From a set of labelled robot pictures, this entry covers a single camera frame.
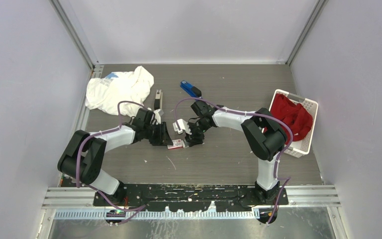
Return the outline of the staple box lid sleeve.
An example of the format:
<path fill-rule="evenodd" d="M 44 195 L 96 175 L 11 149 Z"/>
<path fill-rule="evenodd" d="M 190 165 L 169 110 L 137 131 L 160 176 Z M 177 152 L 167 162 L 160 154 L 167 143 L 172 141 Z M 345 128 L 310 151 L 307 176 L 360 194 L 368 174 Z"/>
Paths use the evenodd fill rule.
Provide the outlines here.
<path fill-rule="evenodd" d="M 172 149 L 178 149 L 178 148 L 184 148 L 185 143 L 182 139 L 175 139 L 172 141 L 172 145 L 168 145 L 167 149 L 172 150 Z"/>

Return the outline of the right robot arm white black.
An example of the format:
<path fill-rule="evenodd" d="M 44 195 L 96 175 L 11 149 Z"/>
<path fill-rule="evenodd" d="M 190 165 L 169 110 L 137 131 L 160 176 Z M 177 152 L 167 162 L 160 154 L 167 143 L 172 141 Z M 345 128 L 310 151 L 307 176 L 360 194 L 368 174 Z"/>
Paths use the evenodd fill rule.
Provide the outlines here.
<path fill-rule="evenodd" d="M 269 110 L 235 111 L 223 105 L 210 106 L 202 100 L 195 101 L 191 109 L 197 115 L 195 119 L 188 122 L 177 120 L 174 123 L 178 133 L 186 133 L 188 146 L 203 144 L 205 132 L 212 127 L 227 127 L 243 132 L 252 153 L 258 158 L 255 196 L 264 205 L 274 200 L 280 187 L 277 159 L 286 146 L 287 134 Z"/>

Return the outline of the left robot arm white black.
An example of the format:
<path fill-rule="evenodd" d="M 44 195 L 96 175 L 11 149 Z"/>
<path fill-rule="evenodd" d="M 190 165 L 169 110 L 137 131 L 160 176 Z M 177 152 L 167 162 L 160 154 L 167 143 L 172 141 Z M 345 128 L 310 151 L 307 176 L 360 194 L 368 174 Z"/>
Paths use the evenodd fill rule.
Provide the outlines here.
<path fill-rule="evenodd" d="M 124 183 L 101 167 L 104 154 L 115 148 L 147 139 L 152 146 L 172 146 L 166 122 L 157 123 L 154 111 L 140 108 L 131 120 L 106 131 L 89 133 L 76 131 L 58 162 L 57 169 L 80 183 L 105 194 L 114 206 L 123 203 Z"/>

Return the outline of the blue black stapler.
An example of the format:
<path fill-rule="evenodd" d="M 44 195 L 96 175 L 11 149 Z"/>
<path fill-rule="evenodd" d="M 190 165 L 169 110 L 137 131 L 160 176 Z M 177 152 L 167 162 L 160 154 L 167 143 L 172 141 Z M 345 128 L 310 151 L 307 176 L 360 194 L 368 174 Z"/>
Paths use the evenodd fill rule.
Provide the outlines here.
<path fill-rule="evenodd" d="M 201 98 L 201 90 L 187 81 L 181 81 L 180 87 L 191 97 Z"/>

